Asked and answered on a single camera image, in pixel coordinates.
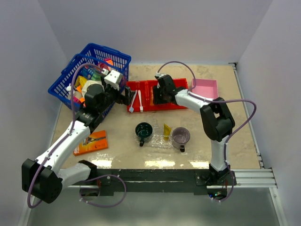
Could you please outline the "orange toothpaste tube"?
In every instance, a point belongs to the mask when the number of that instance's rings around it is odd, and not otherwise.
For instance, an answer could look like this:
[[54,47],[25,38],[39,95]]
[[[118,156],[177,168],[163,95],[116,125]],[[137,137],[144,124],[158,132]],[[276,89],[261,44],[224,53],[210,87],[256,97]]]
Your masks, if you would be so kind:
[[153,90],[151,89],[150,90],[150,106],[153,106],[154,105],[154,95],[153,95]]

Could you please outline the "yellow toothpaste tube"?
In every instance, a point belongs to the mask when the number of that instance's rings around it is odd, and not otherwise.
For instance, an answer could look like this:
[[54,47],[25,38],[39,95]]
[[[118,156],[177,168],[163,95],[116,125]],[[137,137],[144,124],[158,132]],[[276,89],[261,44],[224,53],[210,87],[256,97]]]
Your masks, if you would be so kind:
[[170,138],[170,134],[171,134],[172,128],[169,127],[168,125],[164,124],[164,129],[163,129],[163,139],[165,141],[168,141]]

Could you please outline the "dark green mug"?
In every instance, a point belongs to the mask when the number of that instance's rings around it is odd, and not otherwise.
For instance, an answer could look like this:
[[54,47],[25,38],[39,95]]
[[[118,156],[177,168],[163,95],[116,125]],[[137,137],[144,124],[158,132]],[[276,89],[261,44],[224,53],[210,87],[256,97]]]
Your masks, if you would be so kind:
[[135,134],[139,139],[139,146],[142,147],[151,140],[153,127],[147,122],[141,122],[136,126]]

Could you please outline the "clear textured acrylic holder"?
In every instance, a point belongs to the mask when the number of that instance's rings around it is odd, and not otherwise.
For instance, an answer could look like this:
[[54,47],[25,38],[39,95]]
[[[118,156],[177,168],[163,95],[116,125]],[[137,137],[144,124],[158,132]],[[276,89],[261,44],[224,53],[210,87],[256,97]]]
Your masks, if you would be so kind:
[[153,134],[151,140],[148,142],[148,145],[156,148],[173,148],[172,146],[172,132],[168,141],[163,139],[163,129],[164,127],[153,127]]

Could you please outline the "grey-purple mug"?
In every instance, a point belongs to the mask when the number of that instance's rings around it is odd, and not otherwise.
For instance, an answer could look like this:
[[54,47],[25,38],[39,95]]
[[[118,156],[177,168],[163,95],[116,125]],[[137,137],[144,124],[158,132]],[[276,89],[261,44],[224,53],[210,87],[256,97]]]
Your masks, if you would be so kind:
[[177,127],[172,132],[172,146],[179,149],[181,153],[185,152],[185,145],[190,140],[190,132],[184,127]]

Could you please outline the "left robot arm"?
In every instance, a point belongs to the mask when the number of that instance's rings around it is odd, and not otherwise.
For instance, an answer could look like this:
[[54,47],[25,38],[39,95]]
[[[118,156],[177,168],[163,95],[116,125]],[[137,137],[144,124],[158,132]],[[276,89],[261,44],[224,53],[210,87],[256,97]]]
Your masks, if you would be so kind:
[[63,189],[78,182],[92,185],[97,181],[97,167],[81,160],[67,169],[62,164],[75,148],[89,137],[104,120],[105,111],[113,103],[130,105],[134,92],[125,86],[125,93],[112,85],[95,84],[88,88],[85,102],[81,104],[67,130],[53,145],[35,160],[26,159],[21,167],[22,190],[28,196],[52,203]]

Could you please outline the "white toothbrush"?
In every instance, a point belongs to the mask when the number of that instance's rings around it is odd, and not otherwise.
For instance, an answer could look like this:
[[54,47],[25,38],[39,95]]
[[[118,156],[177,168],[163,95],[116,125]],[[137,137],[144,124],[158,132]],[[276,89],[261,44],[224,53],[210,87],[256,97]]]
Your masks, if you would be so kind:
[[141,91],[138,90],[138,98],[139,98],[139,108],[140,108],[140,112],[143,112],[143,105],[142,105],[142,94]]

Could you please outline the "clear textured oval tray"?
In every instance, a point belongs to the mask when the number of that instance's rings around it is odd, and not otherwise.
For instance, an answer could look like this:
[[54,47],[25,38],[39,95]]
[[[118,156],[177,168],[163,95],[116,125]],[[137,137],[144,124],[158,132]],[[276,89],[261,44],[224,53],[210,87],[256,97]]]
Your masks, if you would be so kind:
[[135,128],[135,139],[140,147],[176,148],[185,152],[185,146],[190,140],[190,132],[184,127],[175,129],[153,127],[149,123],[139,123]]

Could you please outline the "red left bin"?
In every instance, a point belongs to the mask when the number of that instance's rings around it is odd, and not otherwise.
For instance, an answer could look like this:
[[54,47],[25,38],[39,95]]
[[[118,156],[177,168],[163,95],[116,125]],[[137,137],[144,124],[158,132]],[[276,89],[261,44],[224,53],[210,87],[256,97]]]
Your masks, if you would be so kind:
[[[142,105],[145,105],[145,94],[146,94],[146,81],[128,81],[127,86],[135,93],[136,90],[140,90],[142,94]],[[138,94],[134,103],[134,112],[140,112]]]

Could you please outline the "red bin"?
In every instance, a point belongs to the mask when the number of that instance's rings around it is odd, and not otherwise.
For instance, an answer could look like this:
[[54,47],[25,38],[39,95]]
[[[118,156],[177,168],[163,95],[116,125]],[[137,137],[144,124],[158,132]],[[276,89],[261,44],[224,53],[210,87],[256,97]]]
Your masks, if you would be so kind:
[[[186,78],[179,78],[179,79],[173,79],[175,86],[178,87],[183,87],[185,89],[188,89],[188,84]],[[173,103],[168,103],[167,104],[167,110],[183,110],[187,109],[184,106],[179,106]]]
[[[135,93],[136,90],[140,90],[142,94],[142,105],[145,105],[145,94],[146,94],[146,81],[128,81],[127,86]],[[134,103],[134,112],[140,112],[138,94]]]
[[145,105],[143,106],[144,112],[150,111],[167,111],[167,104],[159,104],[150,106],[150,90],[153,90],[154,86],[157,86],[157,80],[147,80],[146,81],[146,94],[145,94]]

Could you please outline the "red right bin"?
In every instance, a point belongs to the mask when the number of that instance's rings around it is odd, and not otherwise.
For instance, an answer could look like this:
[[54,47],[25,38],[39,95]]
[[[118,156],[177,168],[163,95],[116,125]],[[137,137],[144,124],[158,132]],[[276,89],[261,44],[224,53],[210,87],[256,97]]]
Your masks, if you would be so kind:
[[[179,79],[173,79],[175,86],[178,87],[183,87],[185,89],[188,89],[188,84],[186,78],[179,78]],[[168,103],[167,104],[167,110],[183,110],[187,109],[184,106],[179,106],[173,103]]]

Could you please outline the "red middle bin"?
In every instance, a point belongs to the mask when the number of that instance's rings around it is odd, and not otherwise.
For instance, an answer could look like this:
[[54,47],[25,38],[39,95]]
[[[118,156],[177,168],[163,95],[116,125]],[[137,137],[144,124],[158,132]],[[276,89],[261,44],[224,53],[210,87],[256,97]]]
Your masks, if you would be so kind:
[[154,86],[157,86],[157,80],[147,80],[146,81],[146,94],[145,94],[145,105],[143,106],[144,112],[150,111],[167,111],[167,104],[159,104],[150,106],[150,90],[153,90]]

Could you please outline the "blue plastic basket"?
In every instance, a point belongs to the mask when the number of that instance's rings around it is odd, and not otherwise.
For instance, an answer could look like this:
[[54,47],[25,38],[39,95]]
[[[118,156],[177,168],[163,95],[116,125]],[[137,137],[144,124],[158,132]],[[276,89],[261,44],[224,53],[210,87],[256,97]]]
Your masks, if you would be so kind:
[[119,91],[122,95],[125,95],[130,62],[131,56],[125,53],[106,46],[89,43],[80,53],[73,56],[68,65],[61,71],[59,78],[50,86],[48,93],[60,99],[63,104],[70,108],[72,110],[72,118],[76,119],[76,113],[80,110],[80,104],[72,104],[66,90],[67,86],[72,83],[72,79],[77,79],[77,77],[74,77],[74,73],[78,70],[77,76],[83,72],[82,75],[88,78],[88,75],[93,75],[92,71],[95,71],[98,65],[104,64],[110,69],[123,74],[119,84]]

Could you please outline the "pink drawer box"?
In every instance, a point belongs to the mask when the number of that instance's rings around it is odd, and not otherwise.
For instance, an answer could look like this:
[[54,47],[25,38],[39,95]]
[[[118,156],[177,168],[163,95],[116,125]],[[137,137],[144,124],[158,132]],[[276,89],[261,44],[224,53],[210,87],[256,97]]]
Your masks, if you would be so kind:
[[193,79],[191,82],[192,92],[206,98],[216,99],[219,97],[217,80]]

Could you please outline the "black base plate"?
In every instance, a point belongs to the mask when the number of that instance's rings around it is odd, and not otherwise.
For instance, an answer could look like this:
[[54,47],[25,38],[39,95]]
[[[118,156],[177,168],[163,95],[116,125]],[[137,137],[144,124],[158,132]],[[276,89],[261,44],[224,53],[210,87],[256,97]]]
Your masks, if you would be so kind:
[[102,176],[96,181],[79,181],[76,185],[100,185],[100,195],[123,192],[125,182],[128,193],[193,193],[207,195],[210,186],[236,185],[235,173],[220,177],[209,169],[95,169],[88,179]]

